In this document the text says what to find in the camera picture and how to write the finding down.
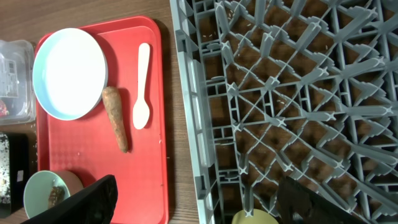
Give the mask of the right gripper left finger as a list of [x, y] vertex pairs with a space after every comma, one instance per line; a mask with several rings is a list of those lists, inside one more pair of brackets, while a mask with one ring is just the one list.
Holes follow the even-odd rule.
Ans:
[[114, 175], [106, 175], [60, 204], [26, 220], [32, 224], [110, 223], [118, 200]]

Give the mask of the yellow plastic cup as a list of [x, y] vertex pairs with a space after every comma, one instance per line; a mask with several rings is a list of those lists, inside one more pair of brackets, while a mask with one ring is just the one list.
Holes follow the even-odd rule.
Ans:
[[246, 216], [244, 210], [236, 213], [232, 219], [232, 224], [279, 224], [279, 222], [270, 214], [254, 209], [253, 216]]

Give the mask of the white plastic spoon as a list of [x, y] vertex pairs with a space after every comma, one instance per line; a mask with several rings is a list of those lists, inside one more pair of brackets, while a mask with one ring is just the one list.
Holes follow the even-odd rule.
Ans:
[[150, 45], [142, 43], [138, 49], [137, 64], [137, 99], [133, 107], [132, 118], [136, 129], [143, 129], [150, 116], [150, 109], [145, 100], [146, 78], [149, 68]]

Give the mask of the light blue plate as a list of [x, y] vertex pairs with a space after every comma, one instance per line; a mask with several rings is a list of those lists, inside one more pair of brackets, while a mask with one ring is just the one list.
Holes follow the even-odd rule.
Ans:
[[41, 107], [52, 117], [71, 121], [89, 113], [108, 84], [108, 64], [97, 41], [77, 29], [49, 35], [34, 60], [32, 83]]

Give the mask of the brown food scrap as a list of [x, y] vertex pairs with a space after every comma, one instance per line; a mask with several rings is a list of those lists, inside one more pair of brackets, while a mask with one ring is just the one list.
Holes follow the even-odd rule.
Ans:
[[64, 200], [65, 190], [63, 187], [54, 186], [48, 198], [48, 209], [58, 205]]

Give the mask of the white rice pile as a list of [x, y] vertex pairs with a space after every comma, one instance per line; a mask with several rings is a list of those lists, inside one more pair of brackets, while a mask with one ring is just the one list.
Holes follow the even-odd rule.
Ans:
[[0, 142], [0, 194], [1, 203], [10, 204], [11, 202], [11, 183], [10, 183], [10, 158], [9, 158], [9, 139], [1, 133]]

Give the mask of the red snack wrapper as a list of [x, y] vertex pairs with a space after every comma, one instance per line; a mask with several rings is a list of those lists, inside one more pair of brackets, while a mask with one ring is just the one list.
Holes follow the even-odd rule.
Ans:
[[3, 100], [0, 100], [0, 117], [5, 117], [9, 114], [7, 106]]

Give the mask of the brown carrot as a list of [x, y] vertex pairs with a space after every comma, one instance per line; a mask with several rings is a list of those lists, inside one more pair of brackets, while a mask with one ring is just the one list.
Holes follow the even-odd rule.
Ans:
[[119, 91], [116, 87], [107, 86], [102, 91], [102, 101], [111, 123], [116, 142], [123, 153], [127, 153], [129, 145], [123, 120], [123, 108]]

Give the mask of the green bowl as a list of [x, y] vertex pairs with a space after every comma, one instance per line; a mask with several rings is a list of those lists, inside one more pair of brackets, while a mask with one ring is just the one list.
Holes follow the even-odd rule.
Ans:
[[42, 170], [35, 173], [24, 189], [24, 208], [28, 218], [48, 210], [48, 198], [54, 186], [64, 188], [64, 200], [83, 189], [81, 180], [70, 171]]

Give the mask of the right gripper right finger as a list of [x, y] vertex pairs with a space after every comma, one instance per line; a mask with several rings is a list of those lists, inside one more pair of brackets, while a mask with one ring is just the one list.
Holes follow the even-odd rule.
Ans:
[[283, 223], [364, 224], [290, 177], [279, 182], [277, 211]]

